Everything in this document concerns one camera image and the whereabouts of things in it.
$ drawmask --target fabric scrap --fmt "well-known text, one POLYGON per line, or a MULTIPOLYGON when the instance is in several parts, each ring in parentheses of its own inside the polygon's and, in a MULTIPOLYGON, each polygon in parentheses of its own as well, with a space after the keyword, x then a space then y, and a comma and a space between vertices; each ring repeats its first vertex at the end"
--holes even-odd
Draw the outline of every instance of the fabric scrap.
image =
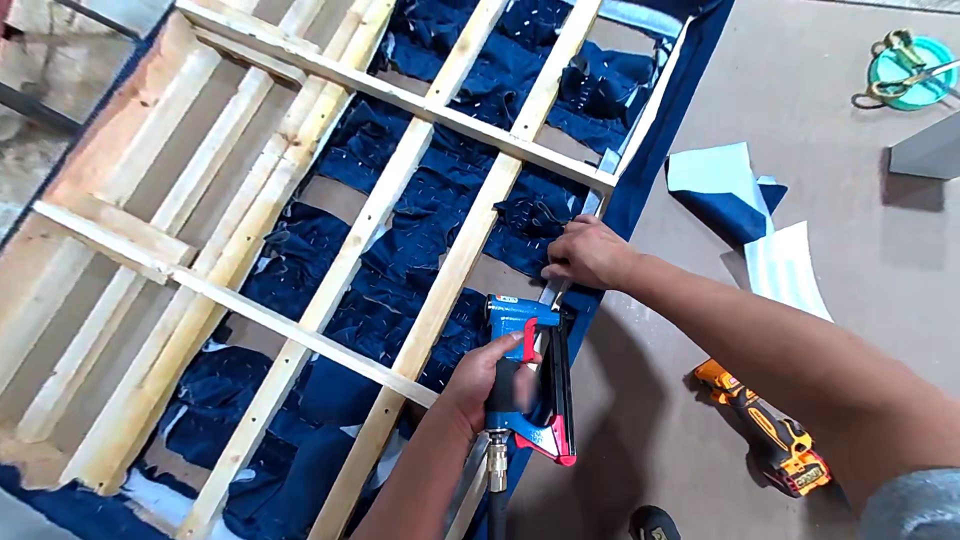
POLYGON ((805 221, 745 245, 744 255, 754 294, 833 322, 813 273, 805 221))
POLYGON ((770 214, 786 193, 773 177, 754 176, 746 142, 673 154, 666 178, 678 201, 735 246, 774 231, 770 214))

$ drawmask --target white paper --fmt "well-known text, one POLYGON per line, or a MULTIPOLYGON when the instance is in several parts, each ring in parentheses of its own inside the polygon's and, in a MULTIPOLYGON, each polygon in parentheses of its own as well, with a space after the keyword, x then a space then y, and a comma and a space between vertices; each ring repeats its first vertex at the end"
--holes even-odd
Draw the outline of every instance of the white paper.
POLYGON ((805 221, 745 245, 744 252, 755 294, 833 322, 813 275, 805 221))

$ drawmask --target finger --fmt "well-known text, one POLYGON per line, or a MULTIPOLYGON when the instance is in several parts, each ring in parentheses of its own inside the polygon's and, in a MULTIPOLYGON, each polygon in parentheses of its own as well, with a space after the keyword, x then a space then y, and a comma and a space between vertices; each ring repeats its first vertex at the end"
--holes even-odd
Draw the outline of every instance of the finger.
POLYGON ((573 274, 570 267, 566 264, 548 264, 540 270, 540 276, 545 280, 570 280, 573 274))
POLYGON ((512 331, 497 337, 494 341, 475 350, 479 361, 494 365, 504 355, 516 348, 516 345, 523 339, 522 331, 512 331))
POLYGON ((564 234, 567 233, 576 233, 581 229, 589 227, 589 223, 580 223, 579 221, 568 221, 564 226, 564 234))
POLYGON ((586 223, 587 225, 596 225, 601 223, 600 219, 591 213, 582 213, 573 218, 573 221, 576 223, 586 223))
POLYGON ((550 257, 550 260, 567 259, 570 253, 569 238, 569 236, 564 235, 550 242, 550 245, 546 247, 546 254, 550 257))
POLYGON ((520 412, 533 410, 537 397, 537 373, 532 369, 520 368, 514 374, 514 403, 520 412))

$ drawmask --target wooden slat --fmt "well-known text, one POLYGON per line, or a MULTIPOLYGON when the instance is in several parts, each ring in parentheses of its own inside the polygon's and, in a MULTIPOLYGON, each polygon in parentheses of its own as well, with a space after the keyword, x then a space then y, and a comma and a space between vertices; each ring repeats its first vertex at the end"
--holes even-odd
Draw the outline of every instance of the wooden slat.
MULTIPOLYGON (((384 28, 383 24, 369 24, 367 21, 372 19, 364 18, 369 15, 371 13, 351 10, 341 26, 343 32, 338 31, 327 51, 342 55, 344 62, 350 64, 369 63, 375 49, 374 39, 384 28)), ((346 108, 348 98, 339 86, 324 86, 316 77, 307 79, 281 129, 268 142, 244 181, 244 186, 259 184, 254 197, 246 208, 238 205, 238 211, 230 217, 235 221, 229 227, 218 226, 206 246, 210 249, 204 248, 201 252, 195 270, 218 285, 237 286, 243 280, 258 253, 260 237, 276 221, 290 191, 312 160, 314 150, 346 108), (300 99, 311 95, 319 97, 313 103, 300 99)), ((62 479, 80 479, 102 493, 119 487, 127 467, 162 413, 180 373, 223 314, 224 310, 207 298, 183 289, 178 291, 68 463, 62 479)))
POLYGON ((42 201, 34 203, 34 210, 53 219, 70 231, 82 235, 87 242, 96 244, 103 250, 115 252, 133 265, 154 268, 157 272, 168 276, 173 281, 193 290, 209 301, 239 313, 284 337, 303 343, 311 351, 327 356, 367 379, 395 388, 396 391, 401 392, 418 404, 430 407, 437 399, 437 393, 433 390, 398 375, 379 362, 357 354, 328 337, 305 329, 283 315, 241 296, 234 290, 207 282, 198 277, 195 272, 163 260, 159 254, 129 242, 121 234, 109 231, 67 209, 60 209, 42 201))
POLYGON ((239 61, 245 61, 250 65, 277 75, 279 78, 297 86, 303 86, 303 83, 306 82, 306 73, 304 73, 302 69, 294 67, 285 61, 279 61, 274 57, 254 51, 250 47, 241 45, 219 34, 214 34, 209 30, 198 28, 196 31, 197 39, 199 39, 201 43, 206 43, 214 49, 227 53, 239 61))
MULTIPOLYGON (((171 88, 193 92, 193 87, 184 88, 184 78, 191 79, 191 86, 202 85, 197 77, 205 69, 201 69, 201 62, 194 56, 197 46, 186 20, 171 16, 154 50, 97 117, 45 200, 56 203, 62 186, 95 191, 103 195, 103 200, 112 202, 125 202, 132 195, 142 176, 124 171, 122 167, 131 164, 133 151, 121 151, 117 141, 130 140, 144 153, 159 152, 163 141, 141 134, 156 128, 161 116, 176 116, 185 111, 183 100, 171 88)), ((10 279, 0 285, 4 289, 0 307, 0 393, 10 384, 93 258, 94 252, 74 238, 49 234, 43 221, 28 220, 4 250, 0 262, 0 271, 10 279)))
POLYGON ((646 105, 643 106, 643 113, 640 114, 640 118, 636 121, 636 126, 633 129, 634 133, 627 142, 627 147, 614 173, 614 176, 618 180, 620 176, 623 175, 623 171, 627 169, 627 165, 633 160, 636 151, 640 148, 640 144, 643 143, 643 139, 647 136, 647 132, 649 132, 650 127, 653 126, 654 120, 657 119, 657 111, 660 109, 660 103, 663 102, 663 96, 666 93, 667 85, 670 83, 670 77, 673 75, 674 69, 677 68, 677 61, 680 59, 680 49, 684 46, 686 30, 689 28, 690 21, 692 20, 693 17, 688 17, 684 26, 681 28, 680 35, 677 36, 677 42, 674 43, 673 50, 670 52, 670 58, 667 59, 666 65, 663 67, 663 72, 660 73, 660 78, 657 79, 657 82, 654 84, 654 91, 650 93, 650 99, 648 99, 646 105))
MULTIPOLYGON (((65 208, 63 208, 63 207, 59 207, 59 206, 57 206, 57 205, 51 205, 50 203, 47 203, 47 202, 44 202, 44 201, 37 201, 37 202, 35 202, 35 203, 34 203, 34 210, 36 211, 36 213, 39 213, 39 214, 43 215, 44 217, 47 217, 47 218, 53 220, 55 223, 58 223, 58 224, 61 224, 61 225, 62 225, 61 221, 64 219, 64 216, 77 215, 77 214, 71 212, 71 211, 68 210, 68 209, 65 209, 65 208)), ((88 223, 94 224, 95 227, 100 228, 100 229, 103 229, 104 231, 109 231, 109 229, 107 229, 106 227, 104 227, 103 224, 95 223, 95 222, 89 221, 89 220, 85 220, 85 221, 87 221, 88 223)), ((144 265, 144 264, 141 264, 141 263, 140 263, 139 261, 137 261, 137 260, 132 260, 132 259, 128 258, 128 257, 125 255, 125 253, 126 253, 125 250, 123 250, 123 249, 115 249, 115 248, 117 248, 117 247, 120 247, 120 244, 114 243, 114 244, 109 244, 109 245, 107 245, 107 244, 102 244, 102 243, 91 242, 91 241, 89 240, 89 234, 86 234, 86 233, 77 231, 76 229, 71 228, 71 227, 68 227, 68 229, 69 229, 69 231, 70 231, 71 234, 73 234, 78 240, 80 240, 81 242, 83 242, 84 244, 86 244, 87 246, 89 246, 91 249, 100 251, 101 253, 103 253, 103 254, 106 255, 107 257, 112 258, 112 259, 113 259, 114 261, 116 261, 117 263, 123 264, 123 265, 125 265, 125 266, 127 266, 127 267, 129 267, 129 268, 131 268, 131 269, 133 269, 133 270, 136 270, 137 273, 145 276, 145 277, 146 277, 147 279, 149 279, 149 280, 152 280, 152 281, 157 282, 157 283, 160 283, 160 284, 166 284, 166 283, 167 283, 167 275, 166 275, 165 273, 163 273, 161 270, 157 269, 156 266, 154 266, 154 265, 144 265)), ((120 234, 120 233, 118 233, 118 232, 116 232, 116 231, 110 231, 110 232, 116 234, 117 237, 121 238, 123 244, 126 244, 126 245, 132 245, 132 246, 136 246, 136 247, 139 247, 139 248, 149 249, 148 246, 151 244, 150 239, 144 239, 144 238, 142 238, 142 237, 134 237, 134 236, 131 236, 131 235, 129 235, 129 234, 120 234)), ((162 262, 164 262, 164 263, 166 263, 166 264, 177 264, 176 261, 170 260, 169 258, 165 258, 165 257, 162 256, 161 254, 156 254, 156 259, 157 259, 157 260, 161 260, 162 262)))
MULTIPOLYGON (((280 21, 280 28, 301 35, 323 4, 324 0, 297 0, 280 21)), ((180 232, 273 85, 267 72, 259 68, 248 71, 160 204, 151 220, 154 227, 169 234, 180 232)), ((128 267, 121 267, 113 275, 58 360, 53 375, 40 388, 17 425, 16 433, 21 440, 36 442, 50 436, 145 284, 146 280, 128 267)))
MULTIPOLYGON (((454 53, 428 90, 428 99, 443 105, 456 94, 506 4, 507 0, 481 1, 454 45, 454 53)), ((411 122, 360 211, 360 217, 354 222, 344 246, 302 315, 301 326, 323 332, 356 272, 360 255, 372 242, 377 228, 386 221, 432 136, 432 124, 418 118, 411 122)), ((297 380, 307 352, 306 347, 297 341, 289 340, 284 344, 180 529, 180 538, 197 538, 197 531, 209 531, 216 522, 227 501, 230 483, 250 461, 265 429, 297 380)))
POLYGON ((127 236, 140 247, 158 253, 163 260, 188 264, 197 254, 193 246, 93 195, 64 186, 59 190, 58 200, 60 202, 54 206, 68 209, 108 231, 127 236))
MULTIPOLYGON (((600 9, 600 0, 579 0, 570 12, 557 42, 554 44, 523 103, 511 134, 533 140, 540 132, 553 107, 564 68, 580 50, 590 26, 600 9)), ((493 205, 506 200, 519 175, 523 161, 506 154, 497 156, 490 174, 481 186, 464 225, 447 253, 443 266, 420 309, 407 339, 394 361, 394 371, 415 380, 420 376, 430 349, 443 331, 470 271, 480 256, 487 237, 496 222, 493 205)), ((310 540, 338 538, 350 509, 384 445, 394 429, 404 398, 389 389, 380 390, 367 421, 353 443, 344 467, 333 484, 327 503, 310 531, 310 540)))
POLYGON ((530 161, 592 189, 610 192, 616 186, 613 175, 597 171, 596 167, 540 146, 533 142, 532 138, 522 136, 523 133, 516 129, 508 133, 449 107, 431 105, 425 97, 317 54, 309 41, 278 36, 271 30, 272 25, 256 17, 226 9, 217 11, 190 0, 178 0, 177 6, 202 28, 227 36, 254 50, 289 61, 339 85, 370 94, 426 121, 443 124, 458 133, 490 144, 510 156, 530 161))

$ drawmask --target concrete floor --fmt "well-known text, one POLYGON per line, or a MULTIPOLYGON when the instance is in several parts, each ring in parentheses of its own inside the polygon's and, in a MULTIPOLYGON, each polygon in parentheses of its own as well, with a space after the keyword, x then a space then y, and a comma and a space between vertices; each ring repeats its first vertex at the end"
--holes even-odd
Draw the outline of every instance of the concrete floor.
MULTIPOLYGON (((897 28, 960 51, 956 15, 806 0, 737 0, 672 151, 746 140, 754 171, 790 186, 774 215, 808 220, 814 270, 833 318, 956 395, 960 304, 957 184, 884 178, 884 148, 949 115, 855 110, 871 43, 897 28)), ((632 244, 734 283, 742 259, 654 187, 632 244)), ((705 353, 655 312, 608 294, 573 368, 579 460, 531 459, 511 502, 514 538, 627 538, 644 503, 684 538, 852 538, 842 494, 794 501, 761 488, 746 442, 684 375, 705 353)))

